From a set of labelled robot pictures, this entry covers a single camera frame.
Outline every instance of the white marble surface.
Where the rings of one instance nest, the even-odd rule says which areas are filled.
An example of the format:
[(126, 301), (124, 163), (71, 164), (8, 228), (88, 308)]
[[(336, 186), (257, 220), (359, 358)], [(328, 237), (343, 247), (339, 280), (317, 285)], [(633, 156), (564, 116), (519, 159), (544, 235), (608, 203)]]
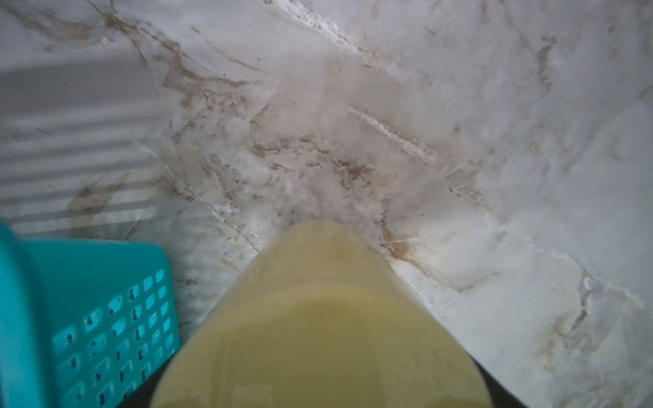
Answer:
[(188, 336), (283, 228), (382, 251), (530, 407), (653, 390), (653, 3), (0, 4), (0, 214), (162, 245)]

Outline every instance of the dirt smudge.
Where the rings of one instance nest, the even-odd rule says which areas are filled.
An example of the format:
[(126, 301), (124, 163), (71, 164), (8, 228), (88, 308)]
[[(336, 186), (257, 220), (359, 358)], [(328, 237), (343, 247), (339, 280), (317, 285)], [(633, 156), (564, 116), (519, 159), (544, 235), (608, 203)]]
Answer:
[(238, 211), (240, 206), (236, 200), (236, 195), (243, 189), (240, 173), (216, 154), (209, 155), (209, 158), (210, 162), (200, 159), (202, 170), (211, 180), (217, 182), (222, 194), (227, 198), (229, 210), (231, 212)]
[(188, 191), (186, 187), (178, 187), (177, 183), (174, 180), (171, 180), (165, 175), (157, 178), (152, 183), (152, 187), (162, 190), (168, 196), (183, 198), (189, 203), (195, 201), (195, 196), (190, 191)]
[(270, 104), (265, 104), (265, 106), (262, 107), (261, 110), (259, 110), (258, 113), (256, 113), (253, 118), (251, 118), (251, 120), (249, 121), (249, 124), (259, 126), (258, 120), (260, 120), (260, 118), (263, 115), (265, 115), (265, 112), (268, 110), (269, 107), (270, 107)]
[(544, 89), (545, 95), (548, 95), (553, 88), (553, 80), (551, 80), (549, 74), (547, 73), (549, 67), (549, 53), (553, 49), (553, 46), (556, 44), (556, 37), (542, 37), (542, 41), (547, 42), (549, 45), (546, 45), (537, 51), (537, 76), (539, 78), (539, 84), (542, 89)]
[[(226, 84), (233, 89), (237, 89), (249, 83), (247, 81), (231, 80), (225, 76), (198, 75), (186, 68), (184, 65), (182, 57), (194, 63), (195, 61), (182, 51), (179, 42), (167, 38), (160, 31), (140, 27), (138, 22), (130, 24), (121, 18), (118, 18), (114, 12), (102, 12), (100, 10), (98, 10), (98, 12), (101, 14), (104, 20), (104, 26), (107, 29), (119, 31), (132, 42), (132, 45), (139, 53), (146, 66), (149, 67), (148, 62), (141, 51), (141, 41), (143, 39), (151, 39), (158, 42), (161, 47), (163, 47), (167, 55), (159, 55), (156, 57), (156, 59), (165, 61), (168, 65), (168, 72), (163, 79), (163, 87), (173, 89), (182, 95), (179, 105), (184, 109), (192, 109), (193, 101), (196, 97), (204, 97), (205, 101), (209, 103), (211, 99), (211, 91), (205, 88), (210, 84)], [(217, 100), (213, 100), (212, 102), (213, 107), (215, 104), (219, 104)]]
[(37, 31), (50, 40), (84, 41), (91, 38), (93, 31), (93, 27), (88, 24), (62, 20), (49, 8), (30, 7), (29, 10), (19, 11), (6, 4), (0, 4), (0, 10), (15, 17), (23, 27)]
[(249, 148), (249, 151), (254, 154), (254, 156), (260, 157), (261, 159), (266, 158), (268, 155), (276, 155), (281, 153), (283, 150), (289, 149), (291, 145), (290, 139), (279, 138), (275, 139), (269, 143), (254, 143)]
[(104, 211), (114, 194), (125, 186), (127, 177), (129, 177), (128, 172), (121, 176), (116, 183), (98, 186), (98, 183), (104, 179), (104, 176), (101, 176), (84, 187), (68, 204), (68, 210), (73, 216), (71, 227), (90, 226), (95, 216)]
[(384, 200), (382, 205), (383, 213), (381, 214), (381, 219), (379, 220), (379, 225), (381, 227), (381, 247), (385, 248), (393, 258), (413, 265), (420, 272), (422, 272), (424, 276), (431, 277), (442, 285), (443, 280), (439, 272), (432, 271), (430, 268), (424, 267), (414, 257), (411, 256), (413, 248), (410, 243), (406, 241), (410, 237), (396, 236), (390, 231), (387, 225), (388, 202)]
[(195, 127), (196, 127), (195, 119), (194, 118), (188, 119), (184, 124), (184, 126), (182, 126), (181, 129), (176, 131), (174, 135), (172, 135), (171, 138), (172, 142), (178, 145), (182, 141), (182, 136), (184, 135), (184, 133), (190, 129), (195, 129)]
[(481, 9), (481, 15), (479, 21), (481, 24), (488, 24), (490, 22), (490, 16), (488, 15), (488, 0), (482, 0), (479, 3)]
[[(340, 185), (345, 190), (351, 190), (357, 180), (366, 178), (366, 176), (371, 174), (373, 170), (370, 165), (358, 165), (349, 160), (338, 160), (336, 163), (342, 170), (342, 180), (340, 181)], [(364, 183), (366, 187), (369, 187), (371, 186), (372, 181), (365, 180)]]
[(545, 369), (548, 370), (549, 372), (553, 372), (555, 370), (556, 351), (558, 349), (559, 344), (563, 342), (565, 339), (566, 322), (567, 319), (565, 316), (561, 316), (556, 319), (555, 323), (553, 324), (553, 328), (551, 329), (550, 334), (547, 338), (546, 343), (542, 347), (540, 347), (535, 354), (536, 356), (544, 356), (546, 358), (547, 363), (545, 364)]

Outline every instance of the teal plastic basket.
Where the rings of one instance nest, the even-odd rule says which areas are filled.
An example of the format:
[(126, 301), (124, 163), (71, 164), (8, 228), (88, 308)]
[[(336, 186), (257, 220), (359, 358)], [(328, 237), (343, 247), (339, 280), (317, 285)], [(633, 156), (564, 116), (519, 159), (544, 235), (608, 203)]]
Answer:
[(17, 240), (0, 224), (0, 406), (113, 408), (180, 347), (156, 245)]

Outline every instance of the brown stain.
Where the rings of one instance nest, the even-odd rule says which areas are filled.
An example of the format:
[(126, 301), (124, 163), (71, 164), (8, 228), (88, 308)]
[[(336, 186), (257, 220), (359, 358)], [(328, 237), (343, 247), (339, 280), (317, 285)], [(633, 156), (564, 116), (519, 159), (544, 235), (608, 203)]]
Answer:
[(537, 75), (539, 78), (539, 84), (544, 89), (545, 94), (551, 92), (553, 88), (553, 81), (547, 74), (547, 68), (549, 65), (549, 52), (552, 50), (553, 46), (556, 44), (556, 37), (542, 37), (542, 41), (548, 42), (549, 45), (546, 45), (539, 49), (536, 53), (538, 70)]
[(258, 156), (262, 159), (267, 157), (268, 155), (277, 155), (281, 153), (283, 150), (289, 149), (291, 147), (291, 141), (288, 138), (279, 138), (270, 141), (267, 144), (264, 144), (262, 142), (254, 143), (249, 148), (249, 151), (254, 154), (254, 156)]
[[(349, 160), (338, 160), (336, 164), (341, 168), (342, 180), (340, 180), (340, 185), (345, 190), (351, 190), (354, 187), (354, 184), (357, 180), (365, 178), (367, 175), (372, 173), (372, 167), (370, 165), (358, 165)], [(370, 180), (364, 181), (365, 186), (369, 187), (372, 182)]]
[(221, 53), (225, 58), (227, 58), (229, 61), (231, 61), (231, 62), (233, 62), (233, 63), (236, 63), (236, 64), (240, 65), (241, 67), (249, 68), (249, 69), (251, 69), (251, 70), (253, 70), (253, 71), (259, 71), (259, 72), (262, 72), (262, 73), (264, 73), (264, 74), (267, 74), (266, 71), (264, 71), (264, 70), (262, 70), (262, 69), (260, 69), (260, 68), (254, 67), (253, 65), (247, 64), (247, 63), (245, 63), (245, 62), (239, 60), (239, 59), (236, 58), (236, 57), (233, 57), (233, 56), (231, 56), (231, 55), (225, 54), (225, 53), (222, 52), (222, 51), (220, 51), (220, 53)]
[(217, 182), (222, 193), (227, 197), (227, 204), (231, 210), (237, 210), (240, 206), (236, 201), (236, 195), (244, 188), (243, 185), (240, 185), (241, 175), (220, 156), (213, 153), (209, 155), (209, 158), (210, 163), (204, 162), (202, 159), (200, 160), (200, 165), (204, 162), (204, 166), (202, 167), (203, 171), (205, 174), (212, 175), (210, 177)]
[(204, 113), (212, 112), (220, 107), (221, 111), (226, 115), (245, 118), (242, 110), (249, 106), (247, 99), (243, 95), (238, 95), (235, 91), (216, 92), (204, 88), (201, 91), (201, 98), (206, 106), (200, 112)]
[(197, 234), (193, 235), (193, 243), (198, 244), (202, 240), (206, 239), (207, 234), (204, 231), (200, 231)]
[(49, 8), (31, 7), (29, 10), (18, 11), (6, 4), (0, 4), (0, 9), (15, 17), (23, 27), (38, 31), (50, 40), (84, 41), (91, 38), (93, 31), (93, 27), (88, 24), (62, 20)]
[(187, 69), (182, 61), (182, 57), (194, 62), (186, 53), (182, 51), (179, 42), (167, 38), (162, 32), (156, 30), (149, 30), (138, 26), (138, 22), (130, 24), (118, 18), (114, 12), (100, 12), (104, 20), (104, 26), (107, 29), (114, 29), (119, 31), (127, 38), (130, 39), (132, 45), (139, 53), (143, 64), (148, 65), (145, 56), (141, 52), (140, 42), (143, 39), (151, 39), (158, 42), (167, 53), (167, 56), (159, 56), (157, 59), (166, 61), (168, 64), (168, 72), (163, 79), (163, 87), (173, 89), (182, 94), (182, 99), (179, 105), (184, 109), (192, 109), (193, 101), (196, 97), (204, 97), (205, 101), (209, 103), (210, 92), (204, 89), (209, 84), (226, 84), (231, 88), (237, 89), (248, 84), (247, 81), (235, 81), (224, 76), (201, 76), (195, 72)]
[(127, 177), (129, 177), (128, 172), (121, 176), (115, 184), (98, 186), (97, 184), (104, 179), (104, 176), (101, 176), (84, 187), (68, 204), (68, 210), (74, 216), (71, 227), (90, 226), (95, 216), (104, 211), (114, 194), (125, 186)]
[(482, 0), (479, 3), (479, 7), (481, 8), (481, 15), (479, 17), (481, 24), (489, 23), (490, 16), (488, 15), (488, 0)]
[(189, 203), (195, 201), (195, 197), (190, 191), (188, 191), (188, 189), (185, 187), (177, 187), (177, 183), (170, 180), (165, 175), (159, 176), (159, 178), (152, 182), (151, 185), (152, 187), (163, 190), (167, 195), (183, 198)]
[(270, 165), (270, 170), (279, 170), (280, 168), (282, 168), (284, 172), (289, 172), (290, 171), (289, 168), (287, 168), (286, 166), (282, 166), (279, 163), (272, 163)]
[(190, 130), (190, 129), (195, 129), (195, 127), (196, 127), (196, 125), (195, 125), (195, 118), (193, 118), (193, 119), (188, 119), (188, 120), (186, 121), (185, 125), (182, 126), (181, 129), (179, 129), (178, 131), (176, 131), (176, 132), (174, 133), (174, 135), (172, 135), (172, 138), (171, 138), (171, 139), (172, 139), (173, 143), (175, 143), (176, 145), (178, 145), (178, 144), (182, 141), (182, 137), (183, 137), (184, 133), (185, 133), (186, 131)]
[(259, 111), (254, 115), (253, 118), (251, 118), (251, 120), (249, 121), (249, 124), (250, 124), (250, 125), (259, 125), (258, 120), (260, 120), (260, 118), (263, 117), (263, 115), (265, 115), (265, 112), (267, 112), (267, 110), (268, 110), (269, 107), (270, 107), (270, 104), (265, 104), (265, 106), (262, 107), (261, 110), (259, 110)]
[(226, 266), (226, 269), (227, 269), (228, 271), (230, 271), (230, 272), (234, 272), (234, 273), (236, 273), (236, 274), (239, 274), (239, 273), (240, 273), (240, 269), (239, 269), (236, 265), (234, 265), (232, 262), (229, 262), (229, 260), (227, 260), (227, 258), (225, 258), (225, 257), (219, 257), (219, 258), (217, 258), (217, 261), (218, 261), (218, 263), (219, 263), (220, 265), (224, 265), (224, 266)]
[(558, 345), (563, 342), (566, 337), (565, 322), (565, 316), (556, 319), (546, 343), (540, 347), (535, 354), (536, 356), (544, 356), (546, 358), (547, 363), (545, 364), (545, 369), (550, 372), (555, 371), (554, 365), (556, 362), (556, 350)]
[(387, 225), (387, 214), (388, 214), (388, 202), (386, 200), (382, 201), (383, 213), (381, 219), (379, 220), (379, 225), (381, 226), (381, 247), (388, 250), (393, 258), (397, 260), (402, 260), (407, 262), (414, 267), (416, 267), (422, 274), (426, 277), (431, 277), (435, 279), (438, 283), (441, 283), (441, 279), (438, 279), (436, 273), (431, 273), (428, 268), (422, 266), (417, 260), (411, 257), (412, 248), (408, 242), (405, 240), (410, 238), (408, 236), (395, 236), (388, 229)]

